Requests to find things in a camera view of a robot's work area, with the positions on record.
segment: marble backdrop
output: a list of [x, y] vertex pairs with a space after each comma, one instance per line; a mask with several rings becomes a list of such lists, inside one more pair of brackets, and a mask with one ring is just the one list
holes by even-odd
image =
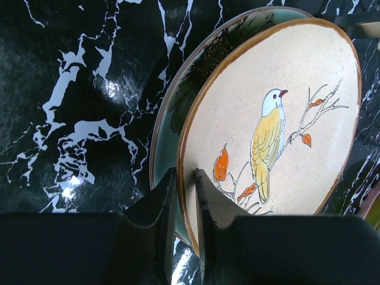
[[[176, 71], [225, 21], [271, 5], [320, 16], [372, 11], [380, 1], [2, 1], [0, 213], [116, 211], [139, 200], [150, 190], [152, 130]], [[362, 107], [324, 213], [354, 215], [379, 180], [379, 42], [352, 41]], [[199, 282], [198, 258], [176, 239], [172, 284]]]

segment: plate rim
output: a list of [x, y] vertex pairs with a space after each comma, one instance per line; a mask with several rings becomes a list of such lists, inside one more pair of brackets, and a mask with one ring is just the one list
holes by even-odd
[[346, 156], [346, 159], [344, 160], [342, 167], [339, 171], [339, 174], [337, 175], [333, 185], [331, 186], [330, 190], [326, 194], [323, 202], [318, 207], [316, 212], [317, 214], [322, 206], [326, 203], [327, 199], [331, 196], [333, 190], [339, 183], [340, 178], [342, 177], [342, 174], [346, 168], [348, 159], [351, 154], [352, 146], [355, 139], [355, 133], [357, 130], [357, 124], [359, 121], [359, 115], [360, 115], [360, 105], [362, 101], [362, 76], [361, 76], [361, 70], [360, 70], [360, 62], [359, 57], [357, 55], [356, 49], [354, 44], [352, 43], [351, 38], [341, 29], [339, 26], [335, 25], [334, 23], [331, 23], [327, 20], [323, 20], [320, 18], [304, 18], [299, 20], [292, 20], [287, 21], [278, 25], [275, 25], [273, 27], [270, 27], [256, 36], [251, 37], [244, 43], [242, 43], [240, 46], [238, 46], [234, 51], [232, 51], [229, 55], [226, 56], [224, 60], [220, 62], [218, 67], [213, 71], [213, 73], [209, 76], [207, 81], [204, 83], [203, 87], [200, 89], [198, 95], [196, 96], [193, 104], [191, 105], [191, 108], [188, 112], [188, 115], [186, 117], [185, 123], [183, 125], [182, 131], [180, 133], [178, 148], [177, 148], [177, 157], [176, 157], [176, 171], [177, 171], [177, 180], [178, 180], [178, 198], [179, 198], [179, 204], [181, 207], [182, 217], [183, 217], [183, 223], [185, 224], [185, 230], [188, 234], [191, 246], [193, 247], [195, 253], [199, 256], [199, 244], [195, 240], [194, 231], [191, 227], [189, 216], [186, 209], [186, 195], [185, 195], [185, 185], [184, 185], [184, 177], [183, 177], [183, 160], [185, 156], [186, 151], [186, 143], [189, 135], [189, 131], [192, 125], [192, 122], [194, 120], [195, 114], [203, 101], [203, 98], [205, 97], [208, 89], [211, 87], [212, 83], [216, 80], [216, 78], [221, 74], [222, 71], [224, 71], [232, 62], [234, 62], [237, 58], [242, 56], [245, 52], [252, 49], [257, 44], [263, 42], [265, 39], [269, 38], [270, 36], [276, 34], [278, 31], [282, 29], [286, 29], [288, 27], [292, 26], [300, 26], [304, 24], [315, 24], [322, 27], [328, 27], [334, 29], [346, 42], [350, 45], [351, 50], [353, 51], [354, 58], [356, 60], [356, 73], [357, 73], [357, 104], [359, 106], [358, 112], [355, 118], [353, 133], [351, 135], [351, 144], [349, 148], [348, 155]]
[[293, 8], [293, 7], [270, 6], [270, 7], [259, 7], [259, 8], [255, 8], [255, 9], [250, 9], [248, 11], [245, 11], [245, 12], [231, 18], [230, 20], [228, 20], [227, 22], [222, 24], [220, 27], [218, 27], [216, 30], [214, 30], [211, 34], [209, 34], [191, 52], [191, 54], [186, 58], [186, 60], [181, 65], [181, 67], [178, 69], [176, 75], [173, 77], [173, 80], [170, 82], [170, 84], [169, 84], [169, 86], [165, 92], [163, 101], [161, 102], [161, 106], [159, 108], [159, 112], [158, 112], [157, 117], [156, 117], [156, 121], [154, 123], [154, 128], [153, 128], [153, 132], [152, 132], [152, 139], [151, 139], [151, 144], [150, 144], [150, 149], [149, 149], [149, 171], [148, 171], [149, 185], [150, 185], [151, 190], [154, 188], [154, 161], [155, 161], [157, 142], [158, 142], [158, 138], [159, 138], [159, 133], [161, 131], [163, 118], [166, 114], [167, 107], [170, 103], [170, 99], [172, 99], [173, 89], [174, 89], [175, 85], [177, 84], [178, 80], [180, 79], [181, 75], [183, 74], [183, 72], [187, 69], [187, 67], [194, 60], [194, 58], [202, 51], [202, 49], [206, 46], [206, 44], [212, 38], [216, 37], [219, 33], [221, 33], [222, 30], [224, 30], [225, 28], [228, 28], [228, 27], [232, 26], [233, 24], [237, 23], [238, 21], [240, 21], [245, 16], [251, 15], [255, 12], [265, 12], [265, 11], [271, 11], [271, 10], [291, 10], [291, 11], [296, 11], [296, 12], [299, 12], [301, 14], [304, 14], [305, 16], [307, 16], [307, 18], [314, 18], [314, 16], [311, 15], [310, 13], [308, 13], [304, 10], [301, 10], [301, 9]]

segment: brown plate rim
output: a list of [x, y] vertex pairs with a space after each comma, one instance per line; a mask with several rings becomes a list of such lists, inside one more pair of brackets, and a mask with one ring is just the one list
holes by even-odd
[[350, 146], [348, 155], [347, 155], [344, 163], [342, 164], [341, 170], [340, 170], [335, 182], [333, 183], [331, 189], [327, 193], [327, 195], [326, 195], [325, 199], [323, 200], [323, 202], [321, 203], [321, 205], [316, 210], [315, 214], [319, 213], [322, 206], [326, 203], [327, 199], [331, 196], [332, 191], [335, 189], [336, 185], [338, 184], [338, 182], [339, 182], [339, 180], [343, 174], [344, 169], [346, 168], [346, 164], [347, 164], [348, 158], [350, 156], [352, 145], [354, 142], [355, 130], [357, 129], [357, 123], [359, 121], [360, 103], [362, 101], [362, 77], [361, 77], [361, 71], [360, 71], [359, 57], [357, 55], [356, 49], [355, 49], [351, 39], [349, 38], [349, 36], [341, 28], [339, 28], [337, 25], [335, 25], [329, 21], [319, 19], [319, 18], [306, 18], [306, 19], [300, 19], [300, 20], [292, 20], [292, 21], [288, 21], [285, 23], [275, 25], [274, 27], [268, 28], [268, 29], [262, 31], [261, 33], [257, 34], [256, 36], [251, 37], [249, 40], [245, 41], [240, 46], [238, 46], [233, 52], [231, 52], [218, 65], [218, 67], [213, 71], [213, 73], [210, 75], [208, 80], [205, 82], [205, 84], [203, 85], [202, 89], [199, 91], [197, 97], [195, 98], [195, 100], [194, 100], [194, 102], [190, 108], [190, 111], [186, 117], [185, 123], [184, 123], [183, 128], [182, 128], [182, 132], [181, 132], [180, 138], [179, 138], [179, 144], [178, 144], [178, 149], [177, 149], [177, 160], [176, 160], [179, 204], [181, 207], [183, 222], [185, 224], [185, 230], [188, 234], [191, 246], [193, 247], [195, 253], [198, 256], [199, 256], [199, 246], [197, 244], [197, 241], [195, 240], [194, 232], [191, 228], [190, 220], [189, 220], [188, 213], [186, 210], [186, 196], [185, 196], [185, 185], [184, 185], [184, 178], [183, 178], [183, 163], [182, 163], [184, 160], [188, 134], [189, 134], [192, 122], [194, 120], [195, 114], [196, 114], [201, 102], [203, 101], [203, 98], [205, 97], [207, 90], [211, 87], [212, 83], [220, 75], [220, 73], [226, 67], [228, 67], [229, 64], [231, 64], [238, 57], [242, 56], [245, 52], [247, 52], [248, 50], [253, 48], [255, 45], [261, 43], [262, 41], [264, 41], [268, 37], [272, 36], [276, 32], [278, 32], [282, 29], [288, 28], [288, 27], [299, 26], [299, 25], [304, 25], [304, 24], [315, 24], [315, 25], [322, 26], [322, 27], [332, 28], [343, 39], [346, 40], [346, 42], [350, 45], [350, 47], [353, 51], [355, 60], [356, 60], [357, 87], [358, 87], [357, 103], [359, 105], [359, 108], [358, 108], [358, 113], [357, 113], [356, 119], [355, 119], [354, 131], [352, 133], [351, 146]]

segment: yellow bird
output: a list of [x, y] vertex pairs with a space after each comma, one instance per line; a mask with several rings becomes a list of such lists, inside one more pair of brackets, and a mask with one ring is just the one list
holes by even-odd
[[285, 113], [282, 97], [287, 90], [272, 89], [262, 102], [261, 118], [251, 142], [251, 169], [259, 198], [269, 200], [269, 173], [284, 146]]

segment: cream plate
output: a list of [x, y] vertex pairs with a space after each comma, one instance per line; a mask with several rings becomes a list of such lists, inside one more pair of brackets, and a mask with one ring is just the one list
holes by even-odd
[[346, 165], [360, 99], [356, 51], [330, 22], [289, 21], [235, 49], [180, 136], [179, 199], [195, 252], [195, 168], [251, 214], [315, 214]]
[[[243, 13], [209, 35], [187, 58], [161, 104], [150, 150], [150, 184], [153, 189], [168, 168], [176, 166], [179, 134], [199, 90], [217, 65], [255, 34], [285, 21], [312, 17], [298, 9], [260, 8]], [[189, 243], [178, 205], [176, 231]]]

